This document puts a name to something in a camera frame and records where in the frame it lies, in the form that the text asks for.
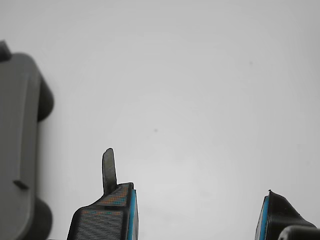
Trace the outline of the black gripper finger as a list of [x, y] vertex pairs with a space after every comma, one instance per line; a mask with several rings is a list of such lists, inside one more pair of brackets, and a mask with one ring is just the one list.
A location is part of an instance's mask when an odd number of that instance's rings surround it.
[[264, 197], [256, 240], [318, 240], [320, 229], [305, 220], [290, 202], [271, 190]]
[[112, 148], [102, 155], [103, 195], [72, 217], [68, 240], [137, 240], [137, 191], [132, 182], [117, 183]]

